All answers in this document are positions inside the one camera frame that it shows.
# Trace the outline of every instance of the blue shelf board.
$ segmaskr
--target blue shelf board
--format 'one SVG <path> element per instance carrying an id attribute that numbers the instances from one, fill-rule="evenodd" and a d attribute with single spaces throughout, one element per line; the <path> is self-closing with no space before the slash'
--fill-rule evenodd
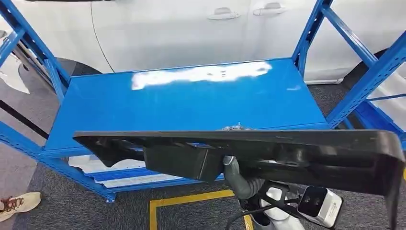
<path id="1" fill-rule="evenodd" d="M 75 131 L 328 129 L 290 58 L 72 77 L 45 150 Z"/>

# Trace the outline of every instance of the gray flexible hose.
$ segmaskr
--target gray flexible hose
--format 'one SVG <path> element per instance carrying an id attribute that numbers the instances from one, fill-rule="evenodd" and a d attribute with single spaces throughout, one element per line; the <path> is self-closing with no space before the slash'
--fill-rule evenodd
<path id="1" fill-rule="evenodd" d="M 251 198 L 261 189 L 265 180 L 258 178 L 245 179 L 240 174 L 239 164 L 235 157 L 225 156 L 224 162 L 224 177 L 239 199 Z"/>

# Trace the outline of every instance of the blue shelf frame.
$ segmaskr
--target blue shelf frame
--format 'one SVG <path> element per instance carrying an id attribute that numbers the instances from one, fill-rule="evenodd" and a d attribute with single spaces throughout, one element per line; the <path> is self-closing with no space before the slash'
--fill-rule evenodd
<path id="1" fill-rule="evenodd" d="M 291 59 L 298 68 L 300 74 L 303 76 L 308 49 L 311 46 L 323 19 L 327 18 L 355 53 L 359 55 L 363 62 L 369 67 L 368 71 L 359 82 L 354 85 L 344 99 L 339 102 L 339 104 L 326 117 L 330 128 L 335 128 L 341 122 L 349 124 L 349 121 L 346 118 L 347 115 L 360 105 L 360 103 L 362 103 L 382 81 L 384 81 L 405 61 L 406 32 L 403 32 L 396 42 L 387 49 L 380 59 L 378 59 L 330 8 L 332 1 L 333 0 L 317 0 Z M 61 64 L 52 55 L 51 51 L 24 19 L 11 0 L 0 0 L 0 13 L 14 30 L 0 47 L 0 65 L 13 51 L 17 43 L 21 41 L 36 55 L 39 62 L 48 70 L 56 95 L 60 103 L 62 103 L 64 100 L 64 93 L 70 82 L 67 72 L 62 68 Z M 15 148 L 76 183 L 105 197 L 107 202 L 113 202 L 115 199 L 115 193 L 117 192 L 140 189 L 139 185 L 113 189 L 105 188 L 104 186 L 95 183 L 93 179 L 85 176 L 77 169 L 68 166 L 60 159 L 61 157 L 66 156 L 90 154 L 86 148 L 43 152 L 43 147 L 32 142 L 30 139 L 3 122 L 0 122 L 0 142 Z"/>

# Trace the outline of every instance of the blue crossbar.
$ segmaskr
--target blue crossbar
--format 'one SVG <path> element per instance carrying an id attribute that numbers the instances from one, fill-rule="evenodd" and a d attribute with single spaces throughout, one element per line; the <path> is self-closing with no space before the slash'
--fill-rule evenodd
<path id="1" fill-rule="evenodd" d="M 0 66 L 3 65 L 4 61 L 14 50 L 17 43 L 23 37 L 24 33 L 25 31 L 21 27 L 18 27 L 8 37 L 4 39 L 3 44 L 0 47 Z"/>
<path id="2" fill-rule="evenodd" d="M 322 7 L 321 11 L 368 67 L 378 60 L 330 7 Z"/>
<path id="3" fill-rule="evenodd" d="M 326 120 L 331 128 L 336 127 L 348 114 L 360 105 L 406 59 L 406 32 L 386 50 L 364 76 L 345 95 L 344 99 L 331 111 Z"/>

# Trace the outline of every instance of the blue metal shelf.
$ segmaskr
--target blue metal shelf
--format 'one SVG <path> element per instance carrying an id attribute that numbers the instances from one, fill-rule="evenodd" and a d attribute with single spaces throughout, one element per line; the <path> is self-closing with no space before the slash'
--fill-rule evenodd
<path id="1" fill-rule="evenodd" d="M 0 64 L 21 41 L 48 70 L 61 103 L 44 147 L 2 122 L 0 141 L 112 202 L 120 191 L 195 181 L 107 189 L 60 159 L 90 154 L 72 140 L 74 131 L 219 130 L 238 122 L 260 130 L 334 128 L 405 61 L 406 33 L 378 60 L 330 9 L 332 1 L 316 1 L 289 58 L 69 78 L 11 0 L 0 0 L 14 29 L 0 47 Z M 324 17 L 369 67 L 326 118 L 303 82 L 307 51 Z"/>
<path id="2" fill-rule="evenodd" d="M 213 81 L 176 78 L 190 75 Z M 81 147 L 75 131 L 220 130 L 238 122 L 254 129 L 328 128 L 285 58 L 72 77 L 45 150 Z"/>

